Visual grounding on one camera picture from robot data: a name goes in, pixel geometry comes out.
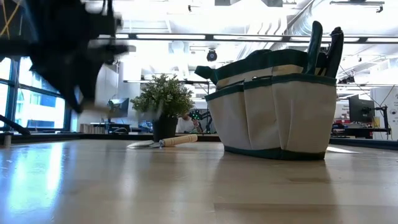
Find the wooden handle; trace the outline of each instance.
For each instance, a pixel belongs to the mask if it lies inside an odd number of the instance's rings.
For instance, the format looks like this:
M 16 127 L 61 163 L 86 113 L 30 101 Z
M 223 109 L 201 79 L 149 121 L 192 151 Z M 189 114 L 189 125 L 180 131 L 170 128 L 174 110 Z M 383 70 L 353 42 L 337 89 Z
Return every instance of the wooden handle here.
M 198 140 L 198 136 L 196 134 L 190 134 L 190 135 L 186 135 L 186 136 L 163 139 L 162 146 L 163 147 L 176 146 L 178 144 L 195 142 L 197 140 Z

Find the table surface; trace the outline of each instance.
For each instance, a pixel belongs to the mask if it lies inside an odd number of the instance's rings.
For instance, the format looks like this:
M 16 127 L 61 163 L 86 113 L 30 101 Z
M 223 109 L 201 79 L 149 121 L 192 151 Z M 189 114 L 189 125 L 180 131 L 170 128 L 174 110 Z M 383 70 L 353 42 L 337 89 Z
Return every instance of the table surface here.
M 325 161 L 289 162 L 130 143 L 0 149 L 0 223 L 397 223 L 394 151 L 330 146 Z

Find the security camera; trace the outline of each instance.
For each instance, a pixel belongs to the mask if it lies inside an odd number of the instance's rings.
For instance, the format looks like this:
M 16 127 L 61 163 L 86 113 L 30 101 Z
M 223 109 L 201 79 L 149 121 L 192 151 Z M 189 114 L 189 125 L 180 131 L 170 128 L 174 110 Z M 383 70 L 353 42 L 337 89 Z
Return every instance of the security camera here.
M 217 60 L 217 53 L 216 50 L 209 50 L 209 52 L 207 53 L 207 61 L 208 62 L 214 62 L 215 60 Z

